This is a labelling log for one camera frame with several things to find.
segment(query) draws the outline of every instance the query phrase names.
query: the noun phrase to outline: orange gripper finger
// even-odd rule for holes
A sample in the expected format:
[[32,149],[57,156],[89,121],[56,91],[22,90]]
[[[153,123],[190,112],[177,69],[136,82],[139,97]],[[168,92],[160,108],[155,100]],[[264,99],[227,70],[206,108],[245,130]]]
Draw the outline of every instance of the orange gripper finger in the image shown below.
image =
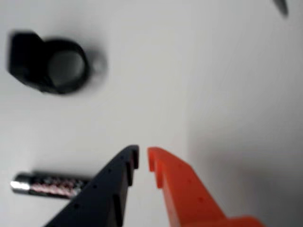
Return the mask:
[[263,227],[254,218],[228,219],[192,167],[161,148],[148,148],[150,171],[163,189],[171,227]]

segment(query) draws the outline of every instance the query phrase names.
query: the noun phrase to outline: black ring-shaped object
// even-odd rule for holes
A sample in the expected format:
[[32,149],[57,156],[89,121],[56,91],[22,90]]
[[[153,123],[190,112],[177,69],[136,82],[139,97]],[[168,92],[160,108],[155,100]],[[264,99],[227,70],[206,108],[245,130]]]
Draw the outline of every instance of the black ring-shaped object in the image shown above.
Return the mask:
[[[84,68],[80,77],[56,86],[49,76],[48,63],[57,53],[65,51],[79,54]],[[33,32],[16,32],[11,37],[9,72],[23,84],[41,92],[68,94],[80,89],[88,80],[89,63],[83,49],[73,41],[43,41]]]

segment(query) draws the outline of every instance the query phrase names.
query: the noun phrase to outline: orange plastic piece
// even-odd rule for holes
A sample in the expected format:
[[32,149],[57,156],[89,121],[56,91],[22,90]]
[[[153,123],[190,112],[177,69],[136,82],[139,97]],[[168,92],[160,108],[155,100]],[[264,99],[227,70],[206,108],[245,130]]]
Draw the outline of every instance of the orange plastic piece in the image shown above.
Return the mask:
[[150,171],[163,189],[171,227],[263,227],[251,217],[226,218],[192,167],[161,148],[148,148]]

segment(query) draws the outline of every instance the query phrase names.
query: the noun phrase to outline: black plastic piece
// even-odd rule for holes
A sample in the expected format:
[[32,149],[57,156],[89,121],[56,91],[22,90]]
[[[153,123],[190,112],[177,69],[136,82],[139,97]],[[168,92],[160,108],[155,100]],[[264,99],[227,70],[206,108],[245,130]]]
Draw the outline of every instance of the black plastic piece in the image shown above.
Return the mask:
[[121,227],[128,186],[139,167],[139,147],[116,155],[45,227]]
[[[59,52],[72,51],[83,59],[80,77],[56,86],[48,75],[48,63]],[[15,32],[11,36],[9,72],[21,83],[53,94],[78,90],[89,78],[89,63],[83,49],[75,42],[63,39],[43,41],[33,32]]]

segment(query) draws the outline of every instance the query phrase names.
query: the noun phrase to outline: hole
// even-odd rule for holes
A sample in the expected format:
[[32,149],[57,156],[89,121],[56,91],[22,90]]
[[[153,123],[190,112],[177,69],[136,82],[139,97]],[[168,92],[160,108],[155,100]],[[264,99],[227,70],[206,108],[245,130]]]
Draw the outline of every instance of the hole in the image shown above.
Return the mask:
[[63,86],[79,79],[83,71],[84,61],[73,51],[55,53],[48,63],[48,75],[55,86]]

